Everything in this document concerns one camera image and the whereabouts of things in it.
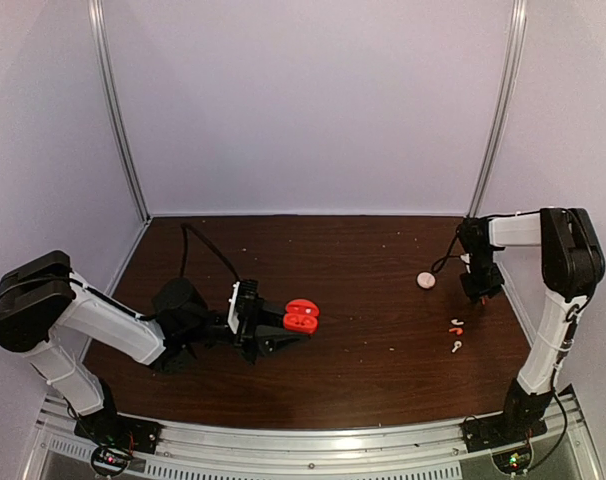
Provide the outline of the red round earbud charging case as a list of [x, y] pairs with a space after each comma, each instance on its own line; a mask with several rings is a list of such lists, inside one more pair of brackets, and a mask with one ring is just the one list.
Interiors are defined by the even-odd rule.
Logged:
[[283, 327], [300, 334], [313, 335], [319, 327], [319, 307], [306, 299], [294, 299], [285, 306]]

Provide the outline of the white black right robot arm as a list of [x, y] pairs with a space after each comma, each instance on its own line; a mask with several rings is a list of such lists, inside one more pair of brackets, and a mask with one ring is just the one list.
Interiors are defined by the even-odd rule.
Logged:
[[542, 418], [552, 401], [583, 311], [604, 278], [605, 257], [591, 217], [583, 208], [469, 217], [457, 227], [456, 238], [467, 256], [461, 283], [474, 303], [493, 297], [504, 285], [495, 253], [511, 247], [541, 249], [545, 287], [541, 321], [495, 423], [500, 438], [513, 442]]

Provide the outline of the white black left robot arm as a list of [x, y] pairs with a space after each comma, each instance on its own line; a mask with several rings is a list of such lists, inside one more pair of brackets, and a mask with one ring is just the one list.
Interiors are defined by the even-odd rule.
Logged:
[[26, 358], [77, 415], [88, 417], [94, 434], [116, 444], [126, 436], [126, 421], [114, 412], [105, 382], [59, 343], [59, 329], [78, 331], [141, 365], [170, 372], [192, 357], [196, 344], [229, 345], [253, 364], [310, 339], [319, 328], [314, 302], [272, 305], [254, 280], [233, 283], [224, 311], [210, 309], [185, 277], [168, 281], [152, 304], [151, 315], [125, 306], [90, 285], [72, 269], [69, 256], [55, 250], [1, 278], [0, 346]]

